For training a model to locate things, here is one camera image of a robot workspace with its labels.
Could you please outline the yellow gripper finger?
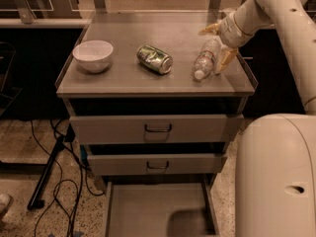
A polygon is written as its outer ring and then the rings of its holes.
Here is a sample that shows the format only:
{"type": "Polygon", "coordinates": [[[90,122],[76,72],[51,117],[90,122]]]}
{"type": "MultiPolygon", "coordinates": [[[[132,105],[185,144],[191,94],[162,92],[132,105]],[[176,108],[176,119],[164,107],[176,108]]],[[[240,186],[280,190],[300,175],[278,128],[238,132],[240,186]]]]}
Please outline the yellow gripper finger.
{"type": "Polygon", "coordinates": [[[237,48],[224,47],[215,56],[215,74],[222,73],[238,53],[237,48]]]}
{"type": "Polygon", "coordinates": [[[211,35],[218,35],[219,33],[219,24],[218,23],[214,23],[214,24],[210,24],[207,27],[201,29],[198,32],[201,36],[203,35],[207,35],[207,34],[211,34],[211,35]]]}

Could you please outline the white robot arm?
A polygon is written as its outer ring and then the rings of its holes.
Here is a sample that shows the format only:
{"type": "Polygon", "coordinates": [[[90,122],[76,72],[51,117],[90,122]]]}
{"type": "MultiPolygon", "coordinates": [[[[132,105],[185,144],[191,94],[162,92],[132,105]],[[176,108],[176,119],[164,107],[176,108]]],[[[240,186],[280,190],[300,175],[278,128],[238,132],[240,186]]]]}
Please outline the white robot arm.
{"type": "Polygon", "coordinates": [[[274,26],[304,112],[254,120],[240,140],[235,237],[316,237],[316,24],[307,0],[246,0],[205,28],[231,50],[274,26]]]}

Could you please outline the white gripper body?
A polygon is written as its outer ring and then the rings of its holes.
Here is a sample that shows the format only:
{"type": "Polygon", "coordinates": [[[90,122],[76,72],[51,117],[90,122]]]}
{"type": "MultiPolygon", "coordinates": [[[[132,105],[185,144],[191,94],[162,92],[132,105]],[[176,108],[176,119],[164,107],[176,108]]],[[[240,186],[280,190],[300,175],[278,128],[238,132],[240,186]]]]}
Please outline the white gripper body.
{"type": "Polygon", "coordinates": [[[218,35],[223,44],[237,48],[246,44],[253,35],[243,33],[234,19],[235,13],[230,13],[219,22],[218,35]]]}

